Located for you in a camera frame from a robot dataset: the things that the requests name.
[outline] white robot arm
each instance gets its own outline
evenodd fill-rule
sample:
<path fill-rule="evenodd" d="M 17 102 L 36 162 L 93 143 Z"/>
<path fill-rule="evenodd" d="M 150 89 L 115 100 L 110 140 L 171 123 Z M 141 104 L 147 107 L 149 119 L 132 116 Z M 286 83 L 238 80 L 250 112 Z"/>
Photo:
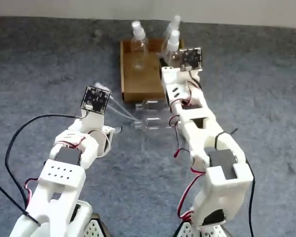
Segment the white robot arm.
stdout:
<path fill-rule="evenodd" d="M 87 87 L 81 103 L 82 118 L 76 119 L 56 137 L 26 208 L 41 226 L 22 215 L 11 237 L 91 236 L 91 228 L 92 234 L 97 232 L 97 236 L 104 236 L 98 226 L 100 222 L 95 220 L 90 230 L 85 231 L 91 223 L 92 207 L 78 198 L 86 179 L 85 170 L 96 158 L 109 152 L 113 135 L 118 132 L 115 128 L 104 126 L 104 112 L 110 93 Z M 53 199 L 54 194 L 58 194 L 59 198 Z"/>
<path fill-rule="evenodd" d="M 205 173 L 202 190 L 190 209 L 190 223 L 196 234 L 221 235 L 220 227 L 234 218 L 241 207 L 253 174 L 244 152 L 232 136 L 223 131 L 208 108 L 198 77 L 199 70 L 181 71 L 163 67 L 162 85 L 178 128 L 189 144 L 192 169 Z M 205 148 L 216 151 L 207 154 Z M 178 231 L 177 236 L 185 232 Z"/>

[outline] white plastic housing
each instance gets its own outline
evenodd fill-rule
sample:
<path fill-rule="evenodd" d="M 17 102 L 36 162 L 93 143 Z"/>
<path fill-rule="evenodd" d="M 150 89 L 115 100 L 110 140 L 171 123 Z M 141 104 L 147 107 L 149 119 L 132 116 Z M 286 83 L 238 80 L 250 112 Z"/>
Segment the white plastic housing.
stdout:
<path fill-rule="evenodd" d="M 190 81 L 195 84 L 188 72 L 180 72 L 180 69 L 171 67 L 164 67 L 161 71 L 162 85 L 168 95 L 172 114 L 179 115 L 179 129 L 189 144 L 192 168 L 206 171 L 205 186 L 195 197 L 191 208 L 194 211 L 191 215 L 192 224 L 201 230 L 204 228 L 204 219 L 219 209 L 223 210 L 225 219 L 215 225 L 223 224 L 226 220 L 233 219 L 239 211 L 245 192 L 253 180 L 245 154 L 231 135 L 219 135 L 223 129 L 209 109 L 202 90 L 189 83 Z M 196 73 L 197 71 L 191 72 L 193 78 L 199 80 Z M 185 110 L 178 99 L 189 101 L 191 105 L 198 105 L 199 108 Z M 197 125 L 194 119 L 200 119 L 202 124 Z M 237 178 L 226 180 L 221 166 L 210 167 L 210 158 L 205 152 L 208 147 L 232 151 L 236 158 L 233 168 Z"/>
<path fill-rule="evenodd" d="M 26 211 L 41 224 L 49 222 L 50 237 L 68 236 L 70 218 L 85 181 L 82 167 L 47 160 L 39 176 L 37 188 Z M 59 193 L 58 200 L 52 200 Z M 30 237 L 38 226 L 22 215 L 10 237 Z"/>

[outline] red wire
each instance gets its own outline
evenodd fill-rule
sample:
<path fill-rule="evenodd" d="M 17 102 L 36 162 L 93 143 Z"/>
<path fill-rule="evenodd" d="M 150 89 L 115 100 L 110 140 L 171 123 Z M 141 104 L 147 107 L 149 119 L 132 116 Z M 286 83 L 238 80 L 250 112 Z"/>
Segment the red wire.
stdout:
<path fill-rule="evenodd" d="M 78 146 L 81 144 L 81 142 L 82 142 L 84 139 L 85 139 L 85 137 L 83 137 L 83 138 L 79 141 L 79 143 L 76 144 L 76 145 L 74 145 L 73 143 L 67 142 L 67 141 L 58 141 L 58 142 L 56 142 L 55 144 L 65 143 L 65 144 L 67 144 L 69 147 L 74 148 L 74 149 L 77 149 Z"/>
<path fill-rule="evenodd" d="M 24 188 L 28 191 L 28 204 L 30 203 L 31 198 L 32 198 L 32 190 L 30 188 L 28 188 L 28 184 L 30 181 L 37 181 L 37 180 L 38 180 L 38 178 L 30 178 L 27 181 L 25 181 L 25 183 L 24 183 Z"/>
<path fill-rule="evenodd" d="M 79 143 L 78 143 L 77 145 L 74 146 L 74 148 L 75 148 L 75 149 L 78 149 L 78 146 L 81 144 L 81 142 L 82 142 L 84 139 L 85 139 L 85 137 L 83 137 L 83 138 L 79 141 Z"/>
<path fill-rule="evenodd" d="M 183 203 L 184 203 L 184 200 L 186 198 L 186 195 L 188 194 L 189 190 L 191 189 L 191 187 L 193 186 L 193 184 L 196 182 L 196 180 L 203 176 L 204 174 L 199 174 L 197 175 L 193 180 L 192 182 L 188 185 L 188 187 L 186 188 L 186 190 L 184 191 L 182 197 L 181 197 L 181 200 L 179 202 L 179 206 L 178 206 L 178 211 L 177 211 L 177 215 L 180 219 L 183 219 L 183 220 L 190 220 L 191 218 L 191 214 L 194 213 L 194 211 L 190 210 L 190 211 L 187 211 L 185 212 L 183 215 L 181 215 L 181 209 L 182 209 L 182 206 L 183 206 Z"/>
<path fill-rule="evenodd" d="M 191 167 L 191 172 L 195 174 L 206 174 L 206 172 L 195 170 Z"/>
<path fill-rule="evenodd" d="M 72 143 L 70 143 L 70 142 L 67 142 L 67 141 L 58 141 L 58 142 L 56 142 L 55 144 L 59 144 L 59 143 L 65 143 L 65 144 L 67 144 L 68 146 L 70 146 L 70 147 L 74 147 L 74 144 L 72 144 Z"/>
<path fill-rule="evenodd" d="M 175 103 L 175 102 L 177 102 L 177 101 L 181 101 L 181 103 L 182 103 L 182 101 L 185 101 L 186 104 L 189 104 L 190 101 L 191 101 L 191 99 L 192 99 L 192 96 L 190 96 L 190 98 L 189 98 L 188 100 L 187 100 L 187 99 L 182 99 L 182 98 L 175 99 L 175 100 L 172 101 L 171 104 L 170 104 L 170 112 L 172 113 L 172 105 L 173 105 L 173 103 Z"/>
<path fill-rule="evenodd" d="M 191 82 L 190 80 L 186 81 L 186 82 L 189 82 L 191 83 L 193 86 L 195 86 L 196 88 L 200 89 L 199 86 L 197 86 L 196 84 L 194 84 L 193 82 Z"/>
<path fill-rule="evenodd" d="M 170 119 L 169 119 L 169 126 L 170 126 L 170 127 L 174 127 L 175 124 L 178 122 L 178 121 L 176 121 L 176 122 L 174 123 L 174 125 L 172 125 L 172 124 L 171 124 L 172 119 L 174 119 L 174 118 L 176 118 L 176 117 L 179 117 L 179 116 L 180 116 L 180 115 L 172 115 L 172 116 L 170 117 Z"/>

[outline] cardboard box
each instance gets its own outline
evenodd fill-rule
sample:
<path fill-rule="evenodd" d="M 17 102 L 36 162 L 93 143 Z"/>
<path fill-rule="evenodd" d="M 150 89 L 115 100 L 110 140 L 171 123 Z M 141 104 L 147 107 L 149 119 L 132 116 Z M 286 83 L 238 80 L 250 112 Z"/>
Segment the cardboard box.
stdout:
<path fill-rule="evenodd" d="M 125 102 L 142 102 L 147 99 L 164 99 L 161 85 L 160 66 L 157 53 L 160 52 L 163 39 L 149 39 L 148 56 L 145 68 L 138 71 L 132 67 L 131 40 L 120 43 L 121 91 Z"/>

